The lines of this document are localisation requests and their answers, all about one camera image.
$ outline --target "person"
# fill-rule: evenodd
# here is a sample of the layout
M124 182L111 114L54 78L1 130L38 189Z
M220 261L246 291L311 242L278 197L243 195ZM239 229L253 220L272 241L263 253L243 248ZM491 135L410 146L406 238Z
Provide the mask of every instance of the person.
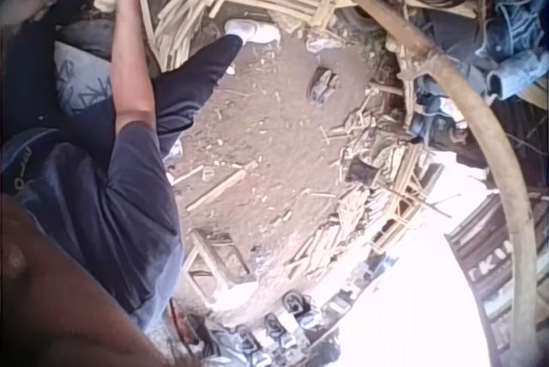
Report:
M139 0L117 0L112 98L68 117L57 102L56 26L85 1L57 0L7 44L2 358L17 365L159 365L140 330L160 319L184 256L162 160L242 46L280 33L230 20L225 36L151 80ZM45 0L24 2L2 0L0 21L27 19Z

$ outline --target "white sneaker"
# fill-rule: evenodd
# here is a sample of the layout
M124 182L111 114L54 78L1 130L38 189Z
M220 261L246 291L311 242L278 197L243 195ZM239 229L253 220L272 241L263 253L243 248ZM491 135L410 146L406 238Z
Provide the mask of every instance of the white sneaker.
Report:
M244 44L267 44L281 39L281 31L274 24L253 20L229 20L225 24L225 34L238 35Z

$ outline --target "navy t-shirt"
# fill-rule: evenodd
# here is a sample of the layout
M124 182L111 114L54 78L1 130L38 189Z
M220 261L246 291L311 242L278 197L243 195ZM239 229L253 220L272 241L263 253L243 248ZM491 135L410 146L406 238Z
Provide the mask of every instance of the navy t-shirt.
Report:
M183 261L178 210L145 123L118 133L108 171L57 129L2 148L2 192L147 330L161 317Z

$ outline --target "dirt ground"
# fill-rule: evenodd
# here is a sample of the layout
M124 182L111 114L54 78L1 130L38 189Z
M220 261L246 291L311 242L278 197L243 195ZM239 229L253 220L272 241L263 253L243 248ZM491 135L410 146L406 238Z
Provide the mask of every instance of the dirt ground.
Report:
M337 167L345 141L323 138L339 126L365 98L366 83L378 57L364 57L357 47L324 50L314 55L303 39L283 34L279 45L248 44L220 88L183 136L184 157L169 166L174 177L208 165L214 179L198 173L174 189L184 232L193 228L228 232L259 281L252 299L236 310L211 315L227 326L252 322L278 306L291 288L304 289L314 280L290 283L284 263L335 209L335 198L304 194L304 190L339 196L343 186ZM318 66L341 75L341 88L324 107L309 104L306 90ZM192 214L185 206L235 171L233 164L255 160L258 167L215 202ZM292 212L286 222L277 218ZM181 310L206 314L194 290L181 276L174 293Z

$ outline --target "sky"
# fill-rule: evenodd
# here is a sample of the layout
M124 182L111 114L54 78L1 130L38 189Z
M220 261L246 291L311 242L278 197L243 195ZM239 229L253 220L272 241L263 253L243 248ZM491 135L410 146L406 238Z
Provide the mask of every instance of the sky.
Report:
M399 261L379 290L360 299L340 325L341 357L336 366L489 367L486 338L473 294L450 250L451 232L487 195L470 177L479 173L447 165L431 192L452 220L425 208L410 225L395 254Z

